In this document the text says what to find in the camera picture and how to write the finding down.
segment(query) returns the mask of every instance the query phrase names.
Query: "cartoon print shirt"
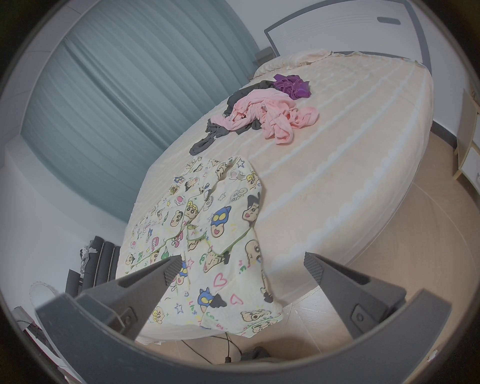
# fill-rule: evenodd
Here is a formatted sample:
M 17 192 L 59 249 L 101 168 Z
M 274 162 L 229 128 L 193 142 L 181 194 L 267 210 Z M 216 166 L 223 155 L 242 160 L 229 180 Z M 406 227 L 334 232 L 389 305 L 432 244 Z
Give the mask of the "cartoon print shirt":
M 181 255 L 182 269 L 146 326 L 197 325 L 252 337 L 282 319 L 254 230 L 262 185 L 231 157 L 194 158 L 132 231 L 127 272 Z

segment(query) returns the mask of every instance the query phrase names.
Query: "curtain fold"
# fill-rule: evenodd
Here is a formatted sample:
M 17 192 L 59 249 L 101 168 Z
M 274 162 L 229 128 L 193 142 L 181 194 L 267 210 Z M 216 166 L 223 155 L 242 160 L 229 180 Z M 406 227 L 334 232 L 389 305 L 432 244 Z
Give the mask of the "curtain fold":
M 257 51 L 225 0 L 102 0 L 52 54 L 22 136 L 73 191 L 128 221 L 150 165 L 248 82 Z

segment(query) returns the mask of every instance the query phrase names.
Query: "bed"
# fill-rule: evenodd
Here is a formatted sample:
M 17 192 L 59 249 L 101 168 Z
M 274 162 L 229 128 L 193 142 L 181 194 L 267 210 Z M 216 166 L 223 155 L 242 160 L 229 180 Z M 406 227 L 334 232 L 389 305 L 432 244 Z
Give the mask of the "bed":
M 407 59 L 325 54 L 308 63 L 301 55 L 264 64 L 251 84 L 276 73 L 310 81 L 312 96 L 297 100 L 314 106 L 320 117 L 295 130 L 289 145 L 265 140 L 262 131 L 220 137 L 201 156 L 248 159 L 263 184 L 255 230 L 263 268 L 274 297 L 287 305 L 316 286 L 303 267 L 305 251 L 348 264 L 382 230 L 407 193 L 425 151 L 433 113 L 431 75 Z M 172 179 L 192 156 L 190 147 L 205 137 L 205 114 L 150 167 L 138 194 L 117 277 L 127 270 L 132 228 L 167 192 Z M 196 326 L 149 324 L 138 341 L 188 339 L 216 331 Z

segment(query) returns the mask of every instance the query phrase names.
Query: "pink clothing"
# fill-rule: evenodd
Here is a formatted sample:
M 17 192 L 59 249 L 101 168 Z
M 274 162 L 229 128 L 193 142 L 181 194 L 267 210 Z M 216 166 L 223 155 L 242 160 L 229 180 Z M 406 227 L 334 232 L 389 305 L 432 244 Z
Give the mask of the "pink clothing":
M 275 136 L 277 144 L 288 144 L 293 140 L 293 129 L 315 124 L 318 110 L 297 104 L 287 94 L 274 88 L 254 89 L 233 106 L 230 116 L 215 115 L 211 122 L 229 131 L 235 131 L 258 119 L 264 138 Z

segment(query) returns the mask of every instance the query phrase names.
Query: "bed sheet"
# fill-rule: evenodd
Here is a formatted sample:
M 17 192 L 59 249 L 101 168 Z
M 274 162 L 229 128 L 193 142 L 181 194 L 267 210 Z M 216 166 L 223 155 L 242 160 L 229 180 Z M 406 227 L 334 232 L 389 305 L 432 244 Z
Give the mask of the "bed sheet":
M 385 226 L 413 181 L 425 151 L 433 114 L 433 84 L 421 64 L 398 58 L 324 55 L 276 73 L 310 81 L 312 96 L 299 108 L 318 108 L 311 127 L 294 131 L 288 145 L 265 140 L 262 131 L 230 133 L 200 156 L 220 161 L 247 158 L 263 185 L 255 230 L 271 291 L 287 305 L 316 286 L 303 267 L 305 251 L 348 264 Z M 222 102 L 178 138 L 150 167 L 137 197 L 124 241 L 135 223 L 167 192 L 165 180 L 179 174 L 191 146 L 205 137 L 207 120 Z M 117 277 L 126 271 L 128 244 L 120 251 Z M 141 342 L 209 336 L 199 327 L 146 325 Z

